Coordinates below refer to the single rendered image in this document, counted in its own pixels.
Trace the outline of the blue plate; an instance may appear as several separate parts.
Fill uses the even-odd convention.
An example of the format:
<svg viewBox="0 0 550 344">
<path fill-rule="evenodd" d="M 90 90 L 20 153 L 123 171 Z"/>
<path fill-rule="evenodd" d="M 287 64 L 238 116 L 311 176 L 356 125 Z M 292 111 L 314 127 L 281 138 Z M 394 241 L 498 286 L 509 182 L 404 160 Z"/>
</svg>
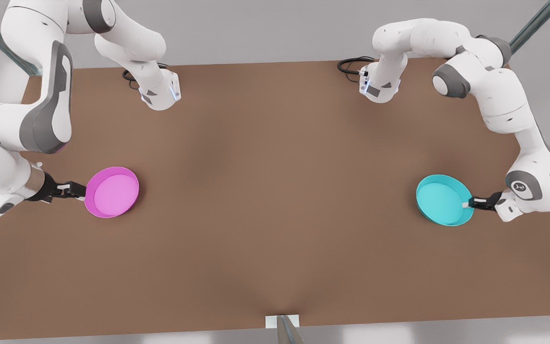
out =
<svg viewBox="0 0 550 344">
<path fill-rule="evenodd" d="M 474 209 L 467 206 L 471 192 L 456 178 L 443 174 L 426 176 L 415 190 L 419 211 L 438 225 L 459 226 L 467 223 Z"/>
</svg>

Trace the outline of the pink plate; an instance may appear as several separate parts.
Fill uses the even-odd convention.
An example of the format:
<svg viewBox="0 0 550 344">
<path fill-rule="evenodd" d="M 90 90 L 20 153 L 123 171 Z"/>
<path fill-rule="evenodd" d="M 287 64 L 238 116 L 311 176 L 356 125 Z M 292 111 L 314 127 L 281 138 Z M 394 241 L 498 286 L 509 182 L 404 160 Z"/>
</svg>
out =
<svg viewBox="0 0 550 344">
<path fill-rule="evenodd" d="M 92 215 L 112 218 L 129 211 L 138 196 L 138 177 L 127 168 L 112 166 L 92 176 L 86 186 L 84 204 Z"/>
</svg>

